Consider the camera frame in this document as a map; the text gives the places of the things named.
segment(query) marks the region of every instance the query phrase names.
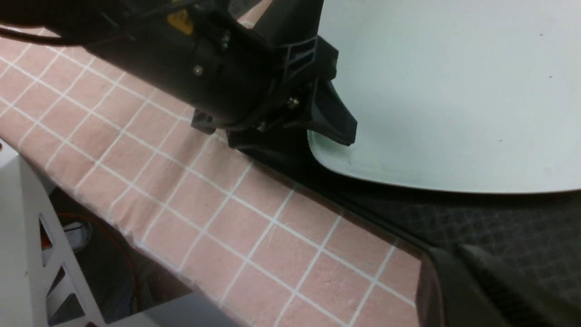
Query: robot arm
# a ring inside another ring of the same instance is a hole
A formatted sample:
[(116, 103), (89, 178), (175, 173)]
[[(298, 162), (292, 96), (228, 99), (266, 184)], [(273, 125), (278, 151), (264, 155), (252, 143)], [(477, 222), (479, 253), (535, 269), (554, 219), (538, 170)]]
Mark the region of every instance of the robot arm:
[(236, 21), (229, 0), (55, 0), (54, 12), (45, 1), (26, 2), (38, 4), (34, 15), (11, 2), (0, 22), (60, 37), (0, 36), (82, 46), (194, 106), (192, 127), (205, 133), (293, 127), (355, 141), (357, 122), (331, 84), (338, 51), (317, 35), (322, 0), (293, 2), (300, 11), (275, 2), (253, 30)]

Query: white grid line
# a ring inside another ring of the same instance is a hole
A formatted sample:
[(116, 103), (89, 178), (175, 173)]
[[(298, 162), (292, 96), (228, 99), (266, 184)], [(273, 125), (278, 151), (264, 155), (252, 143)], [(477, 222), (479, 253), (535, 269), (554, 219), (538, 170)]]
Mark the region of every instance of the white grid line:
[(278, 210), (275, 213), (274, 217), (272, 217), (271, 219), (268, 218), (268, 220), (270, 221), (268, 223), (268, 226), (264, 229), (264, 231), (260, 235), (259, 239), (254, 243), (254, 246), (250, 250), (250, 253), (247, 256), (244, 257), (244, 262), (242, 263), (242, 265), (240, 266), (240, 268), (238, 269), (238, 271), (236, 271), (236, 274), (234, 275), (234, 278), (232, 278), (232, 281), (230, 282), (230, 284), (226, 288), (226, 291), (224, 292), (224, 295), (222, 296), (222, 299), (220, 299), (220, 306), (224, 305), (224, 301), (228, 297), (228, 294), (230, 294), (230, 291), (232, 290), (232, 287), (234, 286), (234, 283), (240, 277), (240, 274), (244, 270), (244, 267), (248, 264), (248, 262), (250, 261), (250, 258), (252, 258), (252, 256), (254, 255), (254, 252), (256, 252), (256, 249), (258, 248), (258, 246), (260, 245), (260, 243), (262, 243), (262, 240), (266, 237), (266, 234), (268, 234), (268, 232), (272, 228), (272, 226), (274, 224), (274, 221), (276, 221), (278, 219), (278, 216), (281, 214), (282, 210), (285, 208), (286, 204), (291, 199), (291, 196), (295, 192), (295, 189), (296, 189), (296, 185), (294, 186), (293, 189), (290, 190), (289, 194), (286, 196), (286, 198), (284, 199), (284, 201), (282, 202), (282, 204), (278, 208)]
[[(267, 214), (265, 214), (264, 212), (261, 212), (258, 208), (254, 207), (253, 205), (249, 204), (248, 202), (238, 198), (237, 196), (233, 196), (232, 197), (234, 200), (240, 202), (241, 204), (243, 204), (244, 206), (256, 211), (258, 214), (262, 215), (263, 217), (267, 218), (267, 219), (271, 219)], [(285, 224), (279, 222), (279, 221), (274, 221), (274, 224), (277, 225), (278, 227), (286, 230), (287, 232), (293, 234), (294, 236), (298, 237), (299, 239), (303, 240), (304, 242), (306, 242), (307, 244), (320, 249), (322, 253), (330, 256), (331, 258), (339, 261), (341, 264), (343, 264), (344, 266), (350, 268), (351, 270), (354, 270), (355, 272), (357, 272), (359, 275), (361, 275), (363, 278), (369, 280), (370, 282), (373, 282), (374, 278), (372, 276), (370, 276), (369, 274), (363, 272), (361, 269), (355, 267), (353, 264), (347, 262), (346, 260), (344, 260), (343, 258), (341, 258), (340, 256), (330, 252), (329, 250), (327, 250), (325, 247), (311, 241), (310, 239), (308, 239), (306, 236), (300, 234), (299, 232), (291, 229), (289, 226), (286, 226)], [(402, 300), (404, 300), (406, 303), (412, 305), (415, 307), (415, 303), (406, 298), (405, 296), (399, 294), (398, 292), (396, 292), (393, 289), (390, 289), (390, 292), (393, 293), (395, 296), (397, 296), (398, 298), (401, 298)]]
[[(191, 166), (194, 166), (194, 165), (195, 165), (195, 164), (198, 162), (199, 158), (201, 158), (201, 156), (202, 156), (202, 153), (204, 152), (204, 150), (206, 149), (206, 147), (207, 147), (207, 146), (208, 146), (208, 144), (210, 143), (210, 140), (211, 140), (211, 137), (208, 137), (208, 138), (206, 139), (206, 141), (205, 141), (205, 142), (204, 142), (204, 144), (202, 145), (202, 147), (201, 147), (200, 151), (199, 151), (199, 152), (198, 152), (198, 154), (196, 155), (196, 158), (194, 158), (194, 160), (192, 161), (192, 164), (191, 164)], [(238, 185), (240, 184), (240, 182), (242, 181), (242, 179), (244, 178), (244, 176), (246, 176), (246, 171), (244, 171), (244, 172), (242, 173), (242, 176), (241, 176), (241, 177), (238, 179), (238, 181), (236, 181), (236, 185), (234, 186), (234, 189), (236, 189), (236, 188), (238, 187)], [(174, 188), (174, 190), (171, 192), (170, 196), (167, 198), (167, 200), (166, 200), (166, 202), (165, 202), (165, 203), (167, 204), (167, 206), (168, 206), (168, 207), (169, 207), (169, 203), (171, 203), (171, 200), (173, 200), (173, 198), (174, 198), (174, 197), (175, 197), (175, 195), (177, 194), (178, 190), (180, 189), (181, 185), (184, 183), (184, 180), (185, 180), (185, 179), (186, 179), (186, 177), (188, 176), (188, 173), (189, 173), (189, 169), (186, 167), (186, 169), (185, 169), (185, 173), (184, 173), (184, 174), (181, 176), (181, 178), (180, 178), (180, 181), (179, 181), (179, 182), (178, 182), (178, 183), (175, 185), (175, 188)], [(215, 216), (215, 215), (217, 215), (217, 214), (218, 214), (218, 213), (219, 213), (219, 212), (222, 210), (222, 208), (224, 207), (224, 205), (226, 204), (226, 202), (228, 201), (228, 199), (229, 199), (229, 197), (228, 197), (228, 196), (226, 196), (225, 200), (224, 200), (224, 201), (223, 201), (223, 202), (220, 204), (220, 206), (218, 207), (218, 209), (216, 210), (216, 212), (215, 212), (215, 213), (213, 214), (213, 216), (210, 218), (210, 221), (211, 221), (211, 220), (214, 218), (214, 216)], [(146, 238), (147, 238), (147, 236), (149, 235), (149, 232), (151, 231), (151, 228), (153, 227), (153, 225), (155, 224), (155, 222), (156, 222), (156, 221), (159, 219), (159, 217), (161, 216), (161, 214), (162, 214), (162, 213), (161, 213), (161, 212), (159, 212), (159, 214), (158, 214), (158, 215), (157, 215), (157, 216), (156, 216), (156, 217), (155, 217), (155, 218), (152, 220), (152, 222), (149, 224), (149, 226), (148, 226), (148, 228), (147, 228), (147, 230), (146, 230), (146, 232), (145, 232), (145, 234), (144, 234), (144, 237), (143, 237), (143, 239), (142, 239), (142, 242), (143, 242), (143, 241), (145, 241), (145, 239), (146, 239)], [(188, 256), (189, 256), (189, 253), (192, 251), (192, 249), (193, 249), (194, 245), (197, 243), (197, 241), (198, 241), (198, 239), (199, 239), (199, 236), (200, 236), (200, 235), (198, 235), (198, 237), (197, 237), (197, 238), (196, 238), (196, 239), (195, 239), (195, 240), (192, 242), (192, 245), (190, 246), (190, 248), (189, 248), (189, 249), (188, 249), (188, 251), (186, 252), (184, 259), (182, 259), (182, 262), (181, 262), (181, 263), (180, 263), (180, 265), (177, 267), (177, 269), (178, 269), (179, 271), (181, 271), (181, 270), (182, 270), (182, 267), (184, 266), (184, 264), (185, 264), (185, 261), (187, 260), (187, 258), (188, 258)]]
[[(214, 240), (216, 243), (218, 243), (219, 245), (223, 246), (226, 250), (230, 251), (231, 253), (235, 254), (238, 258), (244, 260), (246, 258), (245, 255), (239, 253), (238, 251), (236, 251), (234, 248), (232, 248), (231, 246), (227, 245), (226, 243), (222, 242), (220, 239), (218, 239), (216, 236), (213, 236), (210, 233), (206, 233), (206, 236), (209, 237), (210, 239)], [(276, 277), (275, 275), (273, 275), (271, 272), (267, 271), (266, 269), (262, 268), (259, 264), (255, 263), (252, 260), (248, 261), (248, 264), (254, 268), (256, 268), (258, 271), (260, 271), (261, 273), (265, 274), (267, 277), (269, 277), (270, 279), (274, 280), (275, 282), (279, 283), (282, 287), (286, 288), (287, 290), (289, 290), (290, 292), (293, 292), (293, 287), (287, 285), (285, 282), (283, 282), (280, 278)], [(329, 311), (327, 311), (326, 309), (322, 308), (320, 305), (318, 305), (317, 303), (315, 303), (313, 300), (307, 298), (306, 296), (302, 295), (301, 293), (297, 293), (296, 296), (300, 299), (302, 299), (303, 301), (309, 303), (310, 305), (312, 305), (314, 308), (316, 308), (317, 310), (321, 311), (323, 314), (329, 316), (330, 318), (332, 318), (335, 321), (340, 321), (339, 318), (337, 318), (336, 316), (334, 316), (334, 314), (330, 313)]]
[[(75, 78), (73, 80), (73, 82), (71, 83), (71, 85), (63, 92), (64, 94), (67, 94), (73, 87), (75, 84), (77, 84), (78, 80), (81, 78), (81, 76), (83, 76), (83, 74), (85, 73), (85, 71), (87, 71), (87, 68), (83, 68), (83, 70), (81, 71), (81, 73), (77, 76), (77, 78)], [(77, 132), (77, 130), (79, 128), (81, 128), (81, 126), (83, 125), (83, 123), (85, 121), (87, 121), (87, 119), (91, 116), (91, 113), (93, 112), (94, 108), (92, 110), (89, 111), (89, 115), (87, 115), (79, 124), (77, 124), (77, 126), (74, 128), (73, 132), (70, 133), (70, 135), (65, 139), (67, 143), (70, 143), (70, 139), (71, 137)], [(48, 162), (46, 163), (46, 165), (44, 166), (44, 169), (47, 170), (49, 165), (51, 164), (51, 162), (55, 159), (56, 154), (60, 151), (60, 149), (62, 149), (64, 147), (65, 143), (61, 144), (55, 151), (55, 153), (52, 154), (51, 158), (48, 159)]]
[[(54, 58), (52, 58), (51, 62), (48, 64), (48, 66), (46, 66), (46, 68), (42, 71), (42, 73), (40, 73), (38, 76), (42, 76), (44, 75), (52, 66), (53, 63), (55, 63), (55, 61), (58, 59), (59, 55), (56, 55)], [(16, 105), (16, 103), (20, 100), (21, 97), (24, 96), (24, 94), (26, 94), (26, 92), (28, 92), (28, 90), (30, 90), (32, 88), (32, 86), (36, 84), (36, 81), (32, 82), (32, 84), (30, 84), (26, 90), (24, 92), (22, 92), (22, 94), (20, 94), (16, 100), (14, 100), (14, 102), (12, 102), (13, 104)], [(53, 102), (48, 109), (38, 118), (38, 121), (42, 121), (42, 119), (48, 114), (49, 111), (51, 111), (52, 107), (54, 107), (61, 99), (63, 98), (63, 95), (58, 95), (57, 99), (55, 100), (55, 102)], [(32, 126), (31, 129), (29, 129), (24, 136), (20, 139), (20, 141), (18, 142), (18, 146), (17, 149), (20, 149), (20, 146), (22, 145), (22, 142), (24, 141), (24, 139), (28, 136), (28, 134), (30, 134), (30, 132), (36, 127), (36, 123)]]
[(185, 257), (182, 260), (182, 263), (180, 264), (180, 271), (184, 270), (184, 266), (185, 266), (186, 262), (188, 261), (189, 256), (192, 254), (193, 248), (200, 241), (202, 236), (204, 234), (207, 234), (208, 227), (212, 224), (212, 222), (214, 222), (214, 220), (216, 220), (216, 217), (218, 217), (220, 212), (222, 212), (222, 209), (224, 209), (224, 207), (226, 206), (226, 203), (228, 203), (230, 198), (232, 198), (232, 194), (238, 188), (238, 186), (242, 183), (242, 180), (244, 179), (244, 177), (246, 176), (246, 174), (248, 173), (248, 171), (250, 170), (251, 167), (252, 167), (252, 162), (250, 164), (248, 164), (248, 167), (246, 167), (246, 169), (242, 173), (242, 176), (240, 176), (240, 178), (236, 181), (236, 185), (234, 185), (232, 190), (226, 195), (226, 197), (224, 198), (224, 200), (222, 201), (222, 203), (220, 204), (218, 209), (214, 212), (212, 217), (210, 217), (210, 219), (204, 224), (204, 227), (202, 228), (201, 233), (196, 237), (196, 239), (193, 241), (192, 245), (189, 247), (188, 251), (186, 252)]
[[(79, 183), (77, 184), (77, 187), (75, 188), (75, 191), (74, 191), (75, 196), (77, 195), (78, 188), (82, 185), (82, 183), (85, 181), (85, 179), (87, 179), (87, 177), (97, 168), (97, 166), (101, 166), (101, 167), (104, 167), (105, 166), (102, 163), (103, 159), (106, 158), (106, 156), (109, 153), (109, 151), (111, 151), (111, 149), (115, 146), (115, 144), (117, 144), (117, 142), (119, 141), (119, 139), (122, 138), (123, 134), (126, 134), (127, 128), (133, 122), (133, 120), (135, 120), (135, 118), (137, 117), (137, 115), (139, 115), (139, 113), (144, 109), (145, 105), (146, 105), (146, 102), (144, 102), (139, 107), (139, 109), (137, 109), (135, 115), (133, 115), (133, 117), (131, 117), (131, 119), (129, 120), (129, 122), (121, 130), (121, 132), (119, 133), (119, 135), (117, 135), (117, 138), (111, 143), (111, 145), (109, 146), (109, 148), (107, 148), (107, 150), (101, 155), (101, 157), (97, 161), (95, 161), (95, 165), (79, 181)], [(107, 220), (108, 222), (113, 222), (113, 219), (111, 218), (111, 214), (113, 212), (113, 207), (117, 204), (117, 202), (119, 202), (120, 199), (122, 199), (129, 192), (129, 190), (131, 190), (131, 187), (132, 186), (135, 187), (135, 182), (137, 182), (138, 178), (145, 171), (145, 168), (147, 167), (147, 165), (149, 165), (149, 163), (153, 159), (153, 157), (155, 157), (155, 152), (152, 153), (151, 157), (149, 157), (149, 159), (147, 160), (147, 162), (145, 163), (145, 165), (139, 170), (139, 172), (137, 173), (137, 176), (135, 178), (133, 178), (132, 181), (130, 181), (131, 183), (128, 185), (128, 187), (123, 192), (121, 192), (121, 194), (115, 200), (113, 200), (113, 202), (111, 202), (111, 205), (108, 208), (107, 217), (105, 217), (105, 220)]]
[[(331, 226), (331, 229), (329, 229), (329, 232), (327, 233), (327, 236), (325, 236), (325, 239), (323, 240), (321, 247), (317, 250), (317, 253), (315, 254), (315, 256), (313, 257), (313, 259), (311, 260), (311, 262), (309, 263), (309, 266), (307, 267), (307, 270), (304, 272), (303, 276), (300, 278), (299, 283), (296, 285), (295, 289), (292, 292), (292, 295), (290, 296), (290, 298), (288, 299), (288, 301), (285, 303), (285, 306), (282, 307), (281, 312), (278, 314), (277, 320), (274, 322), (274, 327), (277, 327), (280, 323), (281, 323), (281, 319), (284, 316), (284, 314), (286, 313), (288, 307), (290, 306), (291, 302), (295, 299), (295, 297), (297, 296), (297, 294), (299, 293), (299, 289), (301, 288), (301, 286), (303, 286), (303, 283), (305, 280), (307, 280), (307, 277), (309, 276), (311, 270), (313, 269), (313, 267), (315, 266), (315, 263), (317, 262), (317, 260), (319, 259), (319, 257), (321, 256), (322, 253), (322, 249), (327, 245), (327, 242), (329, 241), (329, 239), (331, 238), (331, 236), (333, 235), (333, 232), (335, 231), (335, 229), (337, 228), (337, 226), (339, 225), (339, 222), (341, 221), (341, 217), (342, 217), (343, 213), (340, 214), (336, 219), (335, 222), (333, 223), (333, 226)], [(343, 321), (336, 320), (336, 322), (338, 322), (339, 324), (341, 324), (342, 326), (345, 326), (345, 323)]]
[[(118, 79), (115, 81), (115, 80), (111, 79), (110, 77), (108, 77), (107, 75), (104, 75), (103, 73), (101, 73), (101, 72), (99, 72), (98, 70), (96, 70), (96, 69), (94, 69), (93, 67), (91, 67), (91, 66), (90, 66), (90, 64), (91, 64), (92, 62), (91, 62), (91, 63), (88, 63), (88, 64), (86, 64), (86, 65), (83, 65), (82, 63), (80, 63), (80, 62), (79, 62), (79, 61), (77, 61), (76, 59), (74, 59), (74, 58), (72, 58), (72, 57), (70, 57), (70, 56), (68, 56), (68, 55), (66, 55), (66, 54), (64, 54), (64, 53), (61, 53), (60, 55), (61, 55), (63, 58), (66, 58), (66, 59), (68, 59), (68, 60), (70, 60), (70, 61), (72, 61), (72, 62), (74, 62), (74, 63), (76, 63), (76, 64), (78, 64), (78, 65), (80, 65), (80, 66), (82, 66), (82, 67), (85, 67), (85, 68), (87, 68), (87, 70), (88, 70), (88, 71), (90, 71), (91, 73), (93, 73), (93, 74), (95, 74), (95, 75), (97, 75), (97, 76), (101, 77), (102, 79), (105, 79), (105, 80), (107, 80), (107, 81), (109, 81), (109, 82), (113, 83), (113, 84), (114, 84), (116, 87), (118, 87), (118, 88), (120, 88), (120, 89), (122, 89), (122, 90), (124, 90), (124, 91), (126, 91), (126, 92), (128, 92), (128, 93), (131, 93), (132, 95), (134, 95), (134, 96), (136, 96), (136, 97), (138, 97), (138, 98), (140, 98), (140, 99), (142, 99), (142, 100), (145, 100), (145, 101), (146, 101), (148, 104), (151, 104), (151, 105), (155, 106), (156, 108), (163, 110), (165, 113), (168, 113), (168, 114), (170, 114), (171, 116), (173, 116), (173, 117), (175, 117), (175, 118), (178, 118), (178, 119), (180, 119), (180, 120), (186, 120), (186, 121), (189, 121), (187, 118), (183, 117), (182, 115), (179, 115), (179, 114), (177, 114), (177, 113), (175, 113), (175, 112), (173, 112), (173, 111), (171, 111), (171, 110), (167, 109), (166, 107), (164, 107), (164, 106), (162, 106), (162, 105), (158, 104), (157, 102), (155, 102), (155, 101), (153, 100), (153, 94), (149, 94), (148, 96), (145, 96), (145, 95), (143, 95), (143, 94), (141, 94), (141, 93), (139, 93), (139, 92), (137, 92), (137, 91), (134, 91), (134, 90), (130, 89), (129, 87), (127, 87), (127, 86), (125, 86), (125, 85), (123, 85), (123, 84), (120, 84), (120, 83), (121, 83), (121, 80), (123, 79), (123, 77), (124, 77), (125, 75), (127, 75), (127, 73), (125, 73), (125, 72), (124, 72), (124, 73), (123, 73), (123, 74), (122, 74), (122, 75), (121, 75), (121, 76), (120, 76), (120, 77), (119, 77), (119, 78), (118, 78)], [(187, 105), (187, 104), (186, 104), (186, 103), (184, 103), (184, 102), (182, 102), (182, 103), (184, 104), (184, 111), (183, 111), (183, 112), (185, 112), (185, 110), (186, 110), (186, 105)]]
[(395, 252), (395, 249), (396, 249), (398, 243), (399, 243), (399, 239), (395, 239), (395, 241), (393, 242), (393, 244), (389, 248), (388, 253), (385, 255), (385, 259), (383, 259), (383, 262), (381, 262), (381, 266), (379, 266), (379, 269), (377, 270), (377, 273), (375, 274), (375, 277), (373, 278), (373, 281), (371, 282), (371, 284), (367, 288), (367, 291), (365, 292), (365, 295), (363, 295), (361, 302), (359, 302), (359, 306), (357, 307), (357, 310), (355, 310), (353, 317), (351, 317), (351, 321), (349, 322), (349, 327), (352, 327), (353, 324), (355, 324), (357, 317), (359, 317), (359, 314), (361, 313), (361, 309), (363, 309), (363, 306), (367, 302), (367, 299), (369, 298), (369, 295), (373, 291), (373, 288), (375, 288), (375, 285), (377, 285), (379, 277), (383, 273), (385, 266), (388, 264), (389, 259), (392, 257), (393, 253)]

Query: grid pattern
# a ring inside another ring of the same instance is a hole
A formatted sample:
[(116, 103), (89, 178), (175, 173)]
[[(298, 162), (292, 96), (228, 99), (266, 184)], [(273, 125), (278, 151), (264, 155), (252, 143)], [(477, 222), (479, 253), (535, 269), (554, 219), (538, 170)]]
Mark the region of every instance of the grid pattern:
[(240, 323), (418, 325), (412, 249), (191, 129), (192, 113), (82, 49), (0, 40), (0, 137)]

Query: bolt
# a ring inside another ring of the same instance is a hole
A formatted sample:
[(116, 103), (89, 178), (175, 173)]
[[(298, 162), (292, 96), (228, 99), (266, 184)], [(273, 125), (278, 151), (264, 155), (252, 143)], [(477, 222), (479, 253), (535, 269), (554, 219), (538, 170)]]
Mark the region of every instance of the bolt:
[(228, 42), (230, 42), (230, 35), (224, 34), (224, 36), (222, 37), (222, 49), (223, 50), (228, 49)]
[(201, 76), (204, 74), (204, 67), (200, 66), (200, 65), (196, 65), (193, 68), (193, 74), (196, 76)]
[(287, 101), (286, 101), (286, 106), (289, 109), (295, 109), (296, 107), (298, 107), (300, 105), (300, 101), (297, 98), (294, 97), (290, 97)]
[(256, 129), (258, 131), (265, 131), (266, 130), (266, 122), (260, 122)]

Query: white cutting board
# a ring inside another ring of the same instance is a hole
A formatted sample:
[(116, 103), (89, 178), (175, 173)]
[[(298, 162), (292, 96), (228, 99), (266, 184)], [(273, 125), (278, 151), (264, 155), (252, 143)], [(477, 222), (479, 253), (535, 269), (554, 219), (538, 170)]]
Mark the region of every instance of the white cutting board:
[(581, 189), (581, 1), (326, 0), (350, 147), (330, 170), (474, 193)]

